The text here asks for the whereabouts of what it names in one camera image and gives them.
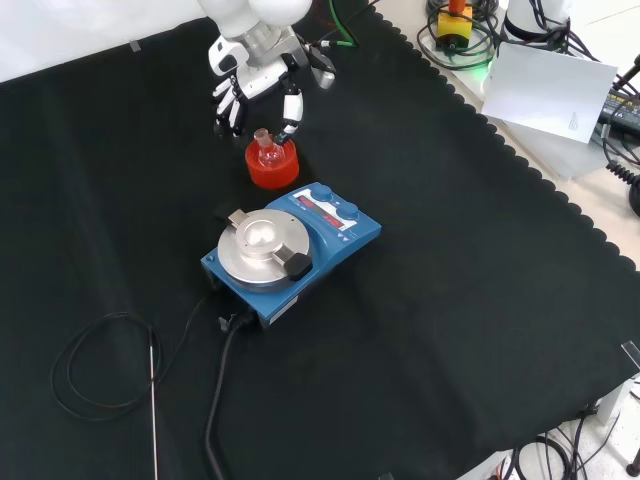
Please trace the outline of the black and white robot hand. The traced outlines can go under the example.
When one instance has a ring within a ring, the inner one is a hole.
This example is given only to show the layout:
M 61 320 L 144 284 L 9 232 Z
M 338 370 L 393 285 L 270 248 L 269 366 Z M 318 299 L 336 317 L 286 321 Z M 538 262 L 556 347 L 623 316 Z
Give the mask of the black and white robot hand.
M 282 129 L 273 135 L 273 140 L 283 146 L 292 138 L 303 119 L 304 100 L 291 79 L 298 64 L 289 54 L 267 65 L 250 66 L 248 50 L 241 43 L 220 36 L 210 47 L 208 59 L 213 73 L 222 79 L 211 94 L 217 131 L 227 129 L 238 136 L 247 104 L 282 87 Z

